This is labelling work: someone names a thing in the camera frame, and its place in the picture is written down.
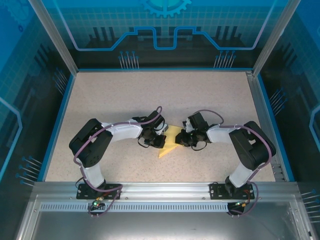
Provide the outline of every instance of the glass panel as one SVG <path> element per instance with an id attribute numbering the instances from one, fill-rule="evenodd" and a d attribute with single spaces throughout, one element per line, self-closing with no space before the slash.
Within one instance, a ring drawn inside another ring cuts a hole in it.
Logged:
<path id="1" fill-rule="evenodd" d="M 320 1 L 302 0 L 261 71 L 308 215 L 320 233 Z"/>
<path id="2" fill-rule="evenodd" d="M 45 0 L 79 68 L 251 68 L 287 0 Z"/>
<path id="3" fill-rule="evenodd" d="M 0 49 L 0 225 L 1 239 L 10 240 L 39 174 L 70 72 L 26 0 L 0 1 Z"/>

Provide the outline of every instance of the metal pin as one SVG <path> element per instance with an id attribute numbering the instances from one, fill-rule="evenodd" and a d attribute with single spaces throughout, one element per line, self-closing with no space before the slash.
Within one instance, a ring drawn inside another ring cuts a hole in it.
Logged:
<path id="1" fill-rule="evenodd" d="M 227 63 L 228 63 L 228 61 L 230 60 L 230 56 L 228 55 L 226 58 L 227 58 L 227 60 L 225 61 L 224 68 L 226 68 L 226 67 L 227 67 Z"/>
<path id="2" fill-rule="evenodd" d="M 130 56 L 130 59 L 131 59 L 131 64 L 132 64 L 132 69 L 134 69 L 134 61 L 133 61 L 133 56 Z"/>
<path id="3" fill-rule="evenodd" d="M 32 184 L 30 184 L 30 183 L 26 183 L 26 182 L 25 182 L 25 181 L 23 181 L 23 180 L 20 180 L 20 184 L 26 184 L 26 185 L 29 185 L 29 186 L 33 187 L 33 185 L 32 185 Z"/>
<path id="4" fill-rule="evenodd" d="M 276 107 L 276 109 L 274 110 L 274 112 L 276 112 L 280 107 L 282 107 L 287 101 L 288 101 L 288 99 L 286 98 L 280 105 L 278 105 L 278 106 Z"/>
<path id="5" fill-rule="evenodd" d="M 218 57 L 219 57 L 218 55 L 215 56 L 214 65 L 213 65 L 214 68 L 216 67 L 216 63 L 217 63 Z"/>
<path id="6" fill-rule="evenodd" d="M 64 87 L 62 86 L 62 84 L 53 76 L 52 77 L 53 81 L 55 82 L 55 84 L 57 84 L 59 86 L 59 88 L 64 92 L 65 89 Z"/>
<path id="7" fill-rule="evenodd" d="M 60 76 L 65 80 L 65 82 L 68 83 L 68 79 L 64 75 L 64 72 L 62 70 L 60 70 L 59 68 L 56 68 L 56 69 L 58 70 Z"/>
<path id="8" fill-rule="evenodd" d="M 316 206 L 307 206 L 305 207 L 306 209 L 312 209 L 312 208 L 316 208 L 316 207 L 320 207 L 320 205 L 316 205 Z"/>
<path id="9" fill-rule="evenodd" d="M 225 56 L 224 56 L 224 60 L 223 60 L 222 67 L 224 67 L 224 64 L 225 64 L 225 61 L 226 61 L 226 59 L 227 59 L 228 53 L 229 53 L 229 50 L 225 51 Z"/>
<path id="10" fill-rule="evenodd" d="M 55 81 L 56 84 L 58 84 L 63 89 L 63 91 L 65 91 L 66 86 L 62 83 L 60 78 L 58 78 L 58 77 L 57 77 L 57 79 L 54 78 L 54 81 Z"/>
<path id="11" fill-rule="evenodd" d="M 272 106 L 272 111 L 275 112 L 275 110 L 281 105 L 284 101 L 280 100 L 275 106 Z"/>
<path id="12" fill-rule="evenodd" d="M 221 68 L 221 64 L 222 64 L 222 61 L 223 61 L 223 59 L 225 58 L 225 56 L 223 55 L 223 56 L 221 56 L 221 61 L 220 61 L 220 65 L 219 65 L 219 68 Z"/>
<path id="13" fill-rule="evenodd" d="M 34 168 L 33 166 L 30 166 L 29 163 L 27 163 L 25 166 L 26 166 L 26 168 L 31 168 L 31 169 L 33 169 L 33 170 L 36 170 L 36 171 L 40 172 L 40 170 Z"/>
<path id="14" fill-rule="evenodd" d="M 217 67 L 219 65 L 219 61 L 220 61 L 220 58 L 221 58 L 221 54 L 223 53 L 224 51 L 220 51 L 220 55 L 219 55 L 219 58 L 218 58 L 218 62 L 217 62 Z"/>
<path id="15" fill-rule="evenodd" d="M 320 212 L 320 210 L 318 210 L 318 211 L 307 211 L 306 213 L 307 214 L 313 214 L 313 213 L 319 213 Z"/>
<path id="16" fill-rule="evenodd" d="M 283 87 L 281 87 L 280 90 L 277 89 L 278 92 L 276 91 L 276 92 L 270 97 L 269 101 L 270 101 L 270 102 L 273 101 L 273 99 L 275 99 L 275 97 L 278 96 L 283 89 L 284 89 Z"/>
<path id="17" fill-rule="evenodd" d="M 124 69 L 124 68 L 122 67 L 121 56 L 118 56 L 118 59 L 119 59 L 119 62 L 120 62 L 121 69 Z"/>
<path id="18" fill-rule="evenodd" d="M 38 175 L 38 173 L 35 173 L 34 171 L 31 171 L 31 170 L 29 170 L 29 169 L 26 169 L 26 168 L 25 168 L 25 167 L 23 167 L 22 165 L 19 165 L 19 169 L 23 169 L 23 170 L 28 171 L 29 173 L 32 173 L 32 174 Z"/>
<path id="19" fill-rule="evenodd" d="M 37 178 L 36 178 L 35 176 L 32 176 L 32 175 L 26 173 L 25 171 L 23 172 L 22 175 L 23 175 L 23 176 L 28 176 L 28 177 L 30 177 L 30 178 L 33 178 L 33 179 L 37 180 Z"/>
<path id="20" fill-rule="evenodd" d="M 237 57 L 236 55 L 233 56 L 232 62 L 231 62 L 231 64 L 230 64 L 230 68 L 232 68 L 232 65 L 234 64 L 234 61 L 235 61 L 235 58 L 236 58 L 236 57 Z"/>
<path id="21" fill-rule="evenodd" d="M 65 81 L 63 79 L 61 79 L 61 77 L 58 75 L 58 73 L 55 71 L 54 75 L 56 76 L 56 78 L 59 80 L 59 83 L 61 83 L 61 85 L 65 88 L 67 86 L 67 84 L 65 83 Z"/>
<path id="22" fill-rule="evenodd" d="M 15 177 L 16 177 L 16 178 L 21 178 L 21 179 L 24 179 L 24 180 L 28 180 L 28 181 L 33 182 L 33 183 L 35 182 L 35 181 L 33 181 L 33 180 L 30 180 L 29 178 L 20 176 L 19 173 L 17 173 L 17 174 L 15 175 Z"/>
<path id="23" fill-rule="evenodd" d="M 312 199 L 312 198 L 316 198 L 316 197 L 319 197 L 320 195 L 314 195 L 314 196 L 309 196 L 309 197 L 305 197 L 305 198 L 302 198 L 303 200 L 306 200 L 306 199 Z"/>
<path id="24" fill-rule="evenodd" d="M 280 112 L 282 111 L 282 109 L 285 109 L 285 106 L 282 106 L 282 107 L 274 114 L 274 116 L 277 116 L 278 113 L 280 113 Z"/>
<path id="25" fill-rule="evenodd" d="M 136 59 L 136 65 L 138 66 L 138 69 L 139 69 L 139 57 L 135 56 L 135 59 Z"/>
<path id="26" fill-rule="evenodd" d="M 319 201 L 319 199 L 317 198 L 317 199 L 316 199 L 316 200 L 314 200 L 314 201 L 304 202 L 304 204 L 313 204 L 313 203 L 319 204 L 319 203 L 320 203 L 320 201 Z"/>
<path id="27" fill-rule="evenodd" d="M 276 101 L 278 101 L 279 99 L 281 99 L 281 95 L 277 95 L 275 98 L 273 98 L 270 101 L 270 105 L 274 105 Z"/>
<path id="28" fill-rule="evenodd" d="M 129 69 L 128 68 L 128 62 L 127 62 L 127 56 L 124 56 L 124 60 L 125 60 L 126 69 Z"/>
<path id="29" fill-rule="evenodd" d="M 233 55 L 234 55 L 234 53 L 235 53 L 235 52 L 236 52 L 235 50 L 233 50 L 233 51 L 232 51 L 232 54 L 231 54 L 230 60 L 229 60 L 229 62 L 228 62 L 228 68 L 229 68 L 229 65 L 230 65 L 230 63 L 231 63 L 232 57 L 233 57 Z"/>
<path id="30" fill-rule="evenodd" d="M 42 162 L 39 162 L 39 161 L 35 160 L 31 155 L 29 156 L 29 160 L 33 160 L 33 161 L 37 162 L 38 164 L 42 165 Z"/>
<path id="31" fill-rule="evenodd" d="M 134 67 L 137 68 L 136 58 L 135 58 L 135 53 L 136 53 L 136 52 L 135 52 L 135 51 L 132 51 L 131 53 L 132 53 L 132 55 L 133 55 Z"/>
<path id="32" fill-rule="evenodd" d="M 129 68 L 131 68 L 131 66 L 130 66 L 130 57 L 129 57 L 129 51 L 125 51 L 125 53 L 126 53 L 126 55 L 127 55 L 127 57 L 128 57 Z"/>
<path id="33" fill-rule="evenodd" d="M 277 101 L 274 101 L 273 103 L 271 103 L 271 108 L 273 108 L 285 95 L 286 95 L 286 93 L 284 92 L 283 95 L 280 96 Z"/>
<path id="34" fill-rule="evenodd" d="M 59 92 L 63 95 L 65 90 L 55 81 L 55 86 L 59 90 Z"/>
<path id="35" fill-rule="evenodd" d="M 123 53 L 124 53 L 123 51 L 120 51 L 121 58 L 122 58 L 122 63 L 123 63 L 123 68 L 125 68 L 125 60 L 124 60 Z"/>
<path id="36" fill-rule="evenodd" d="M 41 166 L 39 166 L 38 164 L 33 163 L 32 161 L 27 160 L 24 156 L 22 157 L 22 161 L 26 161 L 28 163 L 31 163 L 32 165 L 37 166 L 38 168 L 41 168 Z"/>
<path id="37" fill-rule="evenodd" d="M 271 100 L 274 97 L 274 95 L 276 95 L 278 92 L 279 92 L 279 89 L 275 90 L 274 94 L 272 94 L 272 96 L 269 98 L 269 100 Z"/>
<path id="38" fill-rule="evenodd" d="M 309 192 L 303 193 L 303 194 L 301 194 L 301 196 L 303 196 L 303 195 L 307 195 L 307 194 L 316 194 L 316 190 L 315 190 L 315 189 L 312 189 L 312 191 L 309 191 Z"/>
<path id="39" fill-rule="evenodd" d="M 60 88 L 58 87 L 57 84 L 55 84 L 55 88 L 58 89 L 59 93 L 61 93 L 61 95 L 64 95 L 63 92 L 60 90 Z"/>

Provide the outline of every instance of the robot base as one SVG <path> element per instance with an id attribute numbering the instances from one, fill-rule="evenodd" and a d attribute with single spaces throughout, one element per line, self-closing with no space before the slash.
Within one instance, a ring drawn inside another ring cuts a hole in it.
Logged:
<path id="1" fill-rule="evenodd" d="M 248 195 L 245 190 L 250 193 L 250 200 L 255 199 L 255 193 L 251 184 L 245 184 L 242 187 L 237 188 L 237 191 L 233 196 L 230 196 L 226 190 L 225 183 L 214 182 L 209 184 L 210 199 L 211 200 L 247 200 Z"/>
<path id="2" fill-rule="evenodd" d="M 105 184 L 104 190 L 113 189 L 121 186 L 121 184 Z M 79 184 L 76 199 L 85 199 L 85 200 L 95 200 L 98 197 L 104 195 L 105 192 L 100 192 L 93 190 L 86 183 Z M 108 192 L 107 195 L 103 196 L 105 200 L 113 200 L 117 194 L 117 191 Z"/>

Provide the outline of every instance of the aluminum frame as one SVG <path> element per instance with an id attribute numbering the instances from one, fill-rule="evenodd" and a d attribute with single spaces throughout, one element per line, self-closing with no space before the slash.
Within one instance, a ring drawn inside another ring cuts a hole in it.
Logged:
<path id="1" fill-rule="evenodd" d="M 257 58 L 253 66 L 253 76 L 257 77 L 260 73 L 272 50 L 276 46 L 279 38 L 281 37 L 286 26 L 288 25 L 291 17 L 295 13 L 300 1 L 301 0 L 288 0 L 288 3 L 284 7 L 281 16 L 276 22 L 268 40 L 266 41 L 259 57 Z"/>
<path id="2" fill-rule="evenodd" d="M 210 200 L 210 182 L 194 183 L 145 183 L 123 182 L 123 190 L 117 203 L 175 203 L 185 202 L 193 204 L 236 202 L 227 200 Z M 258 202 L 262 203 L 290 203 L 292 221 L 295 222 L 296 231 L 302 240 L 309 240 L 306 209 L 296 182 L 257 182 L 259 188 Z M 77 200 L 75 182 L 36 182 L 26 208 L 17 240 L 32 238 L 41 206 L 44 203 L 91 203 L 91 200 Z"/>
<path id="3" fill-rule="evenodd" d="M 56 28 L 53 20 L 51 19 L 46 7 L 44 6 L 41 0 L 28 1 L 31 4 L 33 10 L 35 11 L 35 14 L 39 18 L 40 22 L 42 23 L 44 29 L 48 33 L 50 39 L 52 40 L 54 46 L 59 52 L 64 63 L 68 67 L 69 71 L 74 77 L 76 77 L 77 72 L 79 72 L 78 67 L 75 61 L 73 60 L 71 54 L 69 53 L 69 50 L 65 45 L 62 37 L 60 36 L 59 31 Z"/>
<path id="4" fill-rule="evenodd" d="M 280 151 L 280 146 L 276 137 L 276 132 L 273 128 L 270 115 L 268 113 L 268 108 L 266 101 L 262 94 L 262 89 L 259 80 L 252 72 L 247 71 L 246 76 L 248 79 L 248 84 L 251 90 L 253 102 L 255 105 L 256 113 L 259 118 L 260 127 L 265 132 L 265 134 L 273 142 L 276 150 L 276 155 L 272 157 L 271 167 L 273 171 L 274 178 L 277 182 L 287 181 L 289 182 L 289 176 L 285 166 L 284 158 L 282 152 Z"/>

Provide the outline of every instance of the speckled beige tabletop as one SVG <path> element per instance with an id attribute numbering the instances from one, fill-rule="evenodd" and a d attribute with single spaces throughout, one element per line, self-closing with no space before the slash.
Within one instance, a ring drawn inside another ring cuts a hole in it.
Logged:
<path id="1" fill-rule="evenodd" d="M 54 149 L 46 181 L 76 181 L 70 140 L 89 119 L 115 123 L 149 115 L 163 107 L 166 123 L 182 126 L 199 109 L 220 113 L 225 125 L 258 123 L 245 72 L 157 71 L 78 73 Z M 205 120 L 219 119 L 204 112 Z M 159 150 L 142 148 L 136 139 L 112 143 L 100 166 L 108 182 L 224 181 L 240 162 L 232 144 L 212 143 L 201 151 L 177 147 L 158 159 Z M 255 181 L 275 181 L 271 166 Z"/>

